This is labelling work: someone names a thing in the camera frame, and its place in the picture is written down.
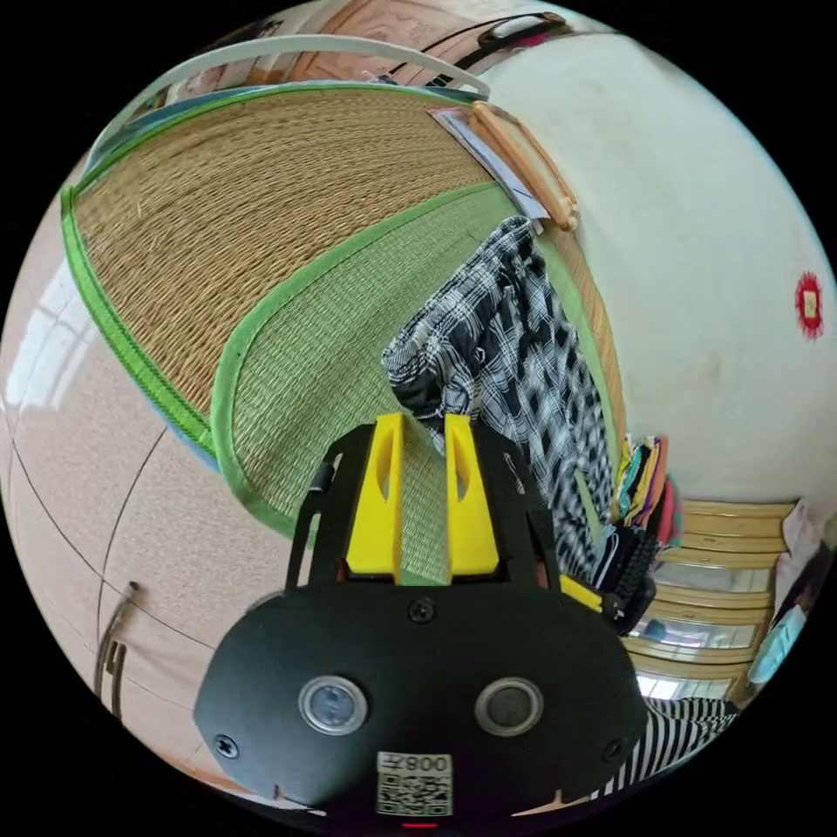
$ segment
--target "sticker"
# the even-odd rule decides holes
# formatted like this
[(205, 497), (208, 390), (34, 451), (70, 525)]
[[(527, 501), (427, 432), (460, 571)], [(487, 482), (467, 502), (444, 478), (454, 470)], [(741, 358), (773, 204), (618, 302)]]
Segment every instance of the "sticker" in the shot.
[(796, 317), (809, 340), (822, 334), (822, 288), (813, 273), (803, 273), (796, 286)]
[(453, 814), (453, 760), (445, 755), (378, 754), (378, 813), (399, 817)]

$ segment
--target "pink fabric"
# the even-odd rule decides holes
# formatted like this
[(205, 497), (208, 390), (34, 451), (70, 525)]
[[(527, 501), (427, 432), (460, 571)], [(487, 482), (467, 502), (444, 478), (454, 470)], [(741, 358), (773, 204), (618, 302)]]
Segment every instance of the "pink fabric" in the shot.
[(668, 543), (669, 534), (671, 533), (671, 523), (674, 520), (674, 486), (671, 485), (671, 480), (665, 481), (663, 498), (660, 502), (663, 503), (663, 517), (660, 519), (657, 540), (660, 543)]

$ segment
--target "green mat border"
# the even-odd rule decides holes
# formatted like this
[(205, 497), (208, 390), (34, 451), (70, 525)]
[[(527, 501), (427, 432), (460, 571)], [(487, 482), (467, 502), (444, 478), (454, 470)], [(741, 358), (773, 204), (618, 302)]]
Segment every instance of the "green mat border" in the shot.
[(125, 366), (140, 389), (163, 412), (167, 420), (191, 439), (203, 452), (214, 459), (216, 459), (216, 455), (211, 422), (207, 421), (195, 410), (168, 382), (152, 359), (134, 340), (133, 336), (119, 319), (119, 315), (111, 305), (110, 300), (108, 300), (102, 291), (99, 285), (99, 279), (96, 277), (85, 251), (85, 242), (78, 229), (76, 217), (73, 212), (73, 203), (96, 180), (106, 174), (109, 169), (143, 143), (148, 142), (170, 128), (176, 127), (195, 117), (202, 116), (205, 113), (217, 110), (218, 108), (239, 105), (241, 102), (248, 102), (252, 99), (261, 99), (268, 96), (306, 93), (312, 90), (369, 90), (371, 87), (376, 91), (389, 91), (390, 93), (402, 93), (408, 96), (421, 96), (428, 100), (454, 106), (454, 103), (450, 99), (437, 93), (427, 92), (422, 88), (396, 87), (394, 85), (370, 85), (369, 83), (358, 82), (357, 84), (340, 83), (334, 85), (318, 85), (317, 87), (307, 87), (305, 85), (289, 85), (288, 87), (278, 88), (270, 87), (265, 90), (244, 93), (241, 96), (231, 99), (205, 102), (202, 105), (196, 106), (193, 110), (177, 113), (171, 119), (161, 121), (158, 125), (149, 128), (146, 133), (133, 137), (123, 146), (113, 149), (78, 184), (65, 187), (61, 190), (61, 232), (64, 237), (67, 262), (73, 280), (78, 288), (78, 293), (90, 311), (93, 321), (96, 323), (113, 353), (122, 365)]
[(215, 457), (221, 475), (234, 497), (265, 526), (270, 527), (285, 537), (293, 537), (296, 521), (286, 514), (277, 512), (255, 489), (245, 474), (235, 454), (233, 439), (233, 411), (238, 379), (249, 348), (258, 337), (262, 328), (270, 319), (295, 296), (298, 296), (313, 282), (321, 278), (338, 264), (359, 253), (364, 248), (378, 241), (405, 224), (416, 221), (422, 215), (445, 206), (470, 194), (499, 189), (497, 183), (490, 180), (454, 189), (451, 192), (436, 195), (426, 201), (415, 204), (396, 215), (384, 218), (355, 233), (351, 238), (340, 242), (326, 253), (320, 254), (312, 262), (303, 265), (289, 276), (281, 285), (276, 286), (263, 297), (233, 329), (227, 345), (221, 354), (212, 390), (209, 424), (212, 428)]

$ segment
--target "qr code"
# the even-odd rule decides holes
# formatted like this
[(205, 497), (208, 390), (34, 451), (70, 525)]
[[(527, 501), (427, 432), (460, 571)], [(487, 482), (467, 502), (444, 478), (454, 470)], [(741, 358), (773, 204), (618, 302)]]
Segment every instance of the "qr code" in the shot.
[(378, 813), (445, 817), (453, 813), (451, 776), (378, 775)]

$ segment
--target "yellow bracket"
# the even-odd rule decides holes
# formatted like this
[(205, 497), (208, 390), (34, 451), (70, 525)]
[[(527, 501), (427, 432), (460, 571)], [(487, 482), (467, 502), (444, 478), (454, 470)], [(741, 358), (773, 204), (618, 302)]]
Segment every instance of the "yellow bracket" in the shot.
[(491, 575), (500, 556), (470, 418), (445, 416), (445, 450), (450, 575)]
[(577, 582), (575, 578), (570, 578), (569, 575), (559, 576), (559, 583), (561, 584), (561, 592), (564, 595), (568, 595), (571, 599), (575, 599), (580, 604), (586, 605), (596, 613), (602, 613), (602, 597), (595, 590), (585, 587), (580, 582)]
[(403, 457), (404, 416), (379, 416), (346, 553), (353, 575), (390, 575), (399, 583)]

